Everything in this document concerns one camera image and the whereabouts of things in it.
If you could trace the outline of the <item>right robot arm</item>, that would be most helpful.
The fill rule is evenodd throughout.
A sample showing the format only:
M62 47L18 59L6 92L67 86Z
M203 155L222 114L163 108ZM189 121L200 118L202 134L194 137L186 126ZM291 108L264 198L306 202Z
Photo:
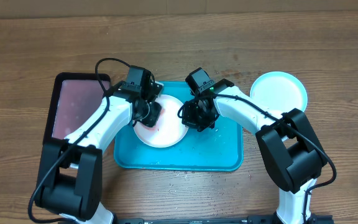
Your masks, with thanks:
M202 68L185 81L194 98L178 111L182 123L199 132L213 128L220 116L241 125L256 137L265 169L279 188L276 212L249 216L247 223L333 222L310 211L311 193L330 160L305 115L307 92L296 77L265 73L248 95L227 79L215 82Z

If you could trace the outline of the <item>green scrub sponge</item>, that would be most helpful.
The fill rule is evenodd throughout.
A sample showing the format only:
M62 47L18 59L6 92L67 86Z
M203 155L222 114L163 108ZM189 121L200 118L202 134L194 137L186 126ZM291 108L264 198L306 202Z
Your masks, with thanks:
M163 115L163 113L163 108L153 108L151 109L150 113L141 121L141 123L148 128L152 128L157 124L158 118L160 115Z

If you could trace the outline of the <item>white plate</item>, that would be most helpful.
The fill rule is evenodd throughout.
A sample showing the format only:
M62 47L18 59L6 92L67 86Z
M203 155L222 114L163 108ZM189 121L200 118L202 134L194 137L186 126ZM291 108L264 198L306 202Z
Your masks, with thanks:
M170 95L161 95L156 102L162 106L156 125L149 128L138 123L134 127L135 134L143 143L151 147L173 146L184 138L188 130L177 115L183 103Z

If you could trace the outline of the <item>light blue plate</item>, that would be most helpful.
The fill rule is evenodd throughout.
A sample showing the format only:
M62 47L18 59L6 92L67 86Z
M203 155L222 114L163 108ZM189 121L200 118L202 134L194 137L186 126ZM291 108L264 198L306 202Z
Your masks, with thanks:
M250 97L270 109L289 112L305 111L308 105L306 88L299 79L286 72L268 72L252 84Z

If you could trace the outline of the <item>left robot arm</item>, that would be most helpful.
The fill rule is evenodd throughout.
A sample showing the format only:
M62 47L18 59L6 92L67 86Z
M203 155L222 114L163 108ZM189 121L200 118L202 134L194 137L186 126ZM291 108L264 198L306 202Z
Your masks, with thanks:
M76 131L46 142L29 218L41 223L32 213L36 205L57 214L59 223L115 223L101 203L103 154L123 127L156 125L162 110L156 98L162 89L149 70L131 65L126 80L103 90L99 108Z

